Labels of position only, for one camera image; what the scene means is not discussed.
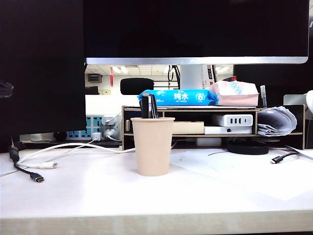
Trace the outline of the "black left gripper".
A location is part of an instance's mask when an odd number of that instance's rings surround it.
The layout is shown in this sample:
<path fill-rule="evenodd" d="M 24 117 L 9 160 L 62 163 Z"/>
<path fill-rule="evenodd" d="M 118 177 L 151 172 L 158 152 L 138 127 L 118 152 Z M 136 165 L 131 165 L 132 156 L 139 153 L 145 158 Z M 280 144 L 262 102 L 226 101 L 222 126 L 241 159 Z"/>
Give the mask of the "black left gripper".
<path fill-rule="evenodd" d="M 10 83 L 0 81 L 0 97 L 1 98 L 9 98 L 13 93 L 13 85 Z"/>

